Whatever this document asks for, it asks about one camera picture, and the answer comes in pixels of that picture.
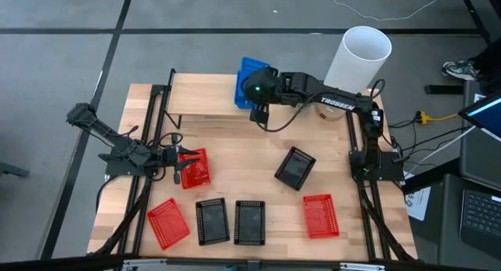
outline yellow cable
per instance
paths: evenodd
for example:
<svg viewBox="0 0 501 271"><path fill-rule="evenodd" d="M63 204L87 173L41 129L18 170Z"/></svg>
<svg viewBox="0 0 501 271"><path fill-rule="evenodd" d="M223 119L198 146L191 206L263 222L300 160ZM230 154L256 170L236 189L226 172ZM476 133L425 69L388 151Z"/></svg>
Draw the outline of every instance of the yellow cable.
<svg viewBox="0 0 501 271"><path fill-rule="evenodd" d="M430 118L428 119L429 121L444 121L444 120L447 120L447 119L450 119L450 118L453 118L453 117L456 117L457 114L451 114L451 115L448 115L446 117L440 117L440 118Z"/></svg>

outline white cable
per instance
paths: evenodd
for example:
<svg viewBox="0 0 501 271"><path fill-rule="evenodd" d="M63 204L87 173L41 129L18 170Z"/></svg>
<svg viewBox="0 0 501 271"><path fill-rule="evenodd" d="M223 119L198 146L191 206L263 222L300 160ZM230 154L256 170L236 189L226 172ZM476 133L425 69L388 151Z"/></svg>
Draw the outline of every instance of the white cable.
<svg viewBox="0 0 501 271"><path fill-rule="evenodd" d="M470 129L466 130L463 134L457 136L454 140L452 140L452 141L448 142L447 144L445 144L444 146L436 149L433 153L428 154L420 162L418 162L416 165L414 165L413 169L409 170L409 172L407 172L407 174L405 174L404 179L407 177L407 175L410 174L410 172L414 171L414 169L416 169L418 166L420 166L423 163L423 161L427 160L428 158L430 158L432 155L438 153L439 151L444 150L447 146L449 146L450 144L454 143L455 141L463 138L466 134L470 133L473 129L475 129L475 126L472 126Z"/></svg>
<svg viewBox="0 0 501 271"><path fill-rule="evenodd" d="M334 3L336 3L336 5L342 5L342 6L345 6L347 8L349 8L350 10L352 10L353 12L355 12L356 14L358 14L359 16L363 17L363 18L368 18L368 19L371 19L371 20L377 20L377 21L387 21L387 20L408 20L409 18L413 17L415 14L417 14L418 12L422 11L423 9L427 8L429 5L435 3L436 1L438 0L434 0L432 2L429 2L427 3L426 5L422 6L420 9L418 9L416 12L414 13L411 13L409 16L405 16L405 17L397 17L397 18L394 18L394 17L391 17L391 18L387 18L387 19L378 19L374 16L364 16L362 15L361 13L359 13L356 9L353 9L351 6L349 5L346 5L346 4L343 4L343 3L339 3L338 1L336 0L330 0Z"/></svg>

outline wooden table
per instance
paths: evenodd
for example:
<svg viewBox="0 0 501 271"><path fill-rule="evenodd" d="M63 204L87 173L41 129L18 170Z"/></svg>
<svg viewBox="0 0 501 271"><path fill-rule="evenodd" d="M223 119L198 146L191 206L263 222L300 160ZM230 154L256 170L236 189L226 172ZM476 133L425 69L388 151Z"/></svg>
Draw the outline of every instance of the wooden table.
<svg viewBox="0 0 501 271"><path fill-rule="evenodd" d="M191 234L162 251L146 220L139 254L184 258L368 260L359 196L348 164L350 143L346 120L324 121L313 107L308 107L285 130L263 132L248 120L248 111L233 105L235 81L235 75L175 75L168 111L183 115L179 131L184 135L182 145L185 148L207 149L212 182L208 186L183 190L173 183L172 169L168 169L166 178L153 184L148 211L168 198L175 198ZM142 126L150 89L151 85L130 86L119 132L126 132L134 125ZM380 99L376 101L382 107ZM294 111L292 107L270 106L269 128L283 125ZM141 131L134 133L135 138L139 138ZM176 129L166 119L163 132L171 131ZM384 133L388 137L386 124ZM273 177L291 146L317 159L300 192ZM383 140L380 146L390 150ZM130 176L120 177L103 191L88 251L100 248L123 219L130 184ZM391 182L379 182L379 188L387 226L406 251L416 257L402 192ZM301 198L321 193L332 195L341 235L311 240L306 233ZM265 201L266 245L239 246L231 239L221 244L199 246L195 202L216 197L225 198L232 239L235 201ZM135 223L132 223L126 251L132 249L134 232ZM374 224L373 237L377 255L382 257Z"/></svg>

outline floor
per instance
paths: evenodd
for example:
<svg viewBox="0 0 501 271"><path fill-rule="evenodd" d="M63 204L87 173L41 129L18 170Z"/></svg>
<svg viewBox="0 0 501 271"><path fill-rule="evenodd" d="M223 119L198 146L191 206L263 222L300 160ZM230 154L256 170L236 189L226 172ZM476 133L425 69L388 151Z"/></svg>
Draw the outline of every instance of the floor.
<svg viewBox="0 0 501 271"><path fill-rule="evenodd" d="M432 0L338 0L379 18L408 16ZM115 28L124 0L0 0L0 32L10 27ZM472 0L495 38L499 19L487 0ZM462 0L441 0L408 20L362 18L330 0L132 0L124 28L474 28ZM279 70L323 78L341 40L339 34L127 34L121 35L104 85L98 116L117 127L131 83L165 83L170 68L181 72L236 72L242 56L265 60ZM416 110L433 117L461 108L461 96L429 96L427 84L457 84L442 77L446 60L464 59L485 48L482 38L459 35L390 35L393 53L381 68L388 122L410 119ZM62 191L79 136L66 112L89 101L99 80L111 34L0 33L0 160L27 168L27 178L0 177L0 262L37 258ZM458 118L417 126L417 140L460 127ZM403 147L412 128L391 134ZM433 148L441 140L428 143ZM92 230L95 197L107 148L90 139L54 251L55 257L83 255ZM459 144L430 162L459 155ZM416 154L412 161L423 155ZM416 172L426 170L420 167ZM420 258L435 262L441 201L433 188L424 222L411 219ZM180 267L178 270L199 269Z"/></svg>

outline laptop keyboard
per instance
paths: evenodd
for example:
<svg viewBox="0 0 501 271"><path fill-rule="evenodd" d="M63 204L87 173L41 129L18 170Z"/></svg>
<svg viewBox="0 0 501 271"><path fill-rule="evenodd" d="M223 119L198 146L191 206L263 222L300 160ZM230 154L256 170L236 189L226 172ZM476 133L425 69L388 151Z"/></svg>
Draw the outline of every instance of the laptop keyboard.
<svg viewBox="0 0 501 271"><path fill-rule="evenodd" d="M463 225L501 237L501 202L465 191Z"/></svg>

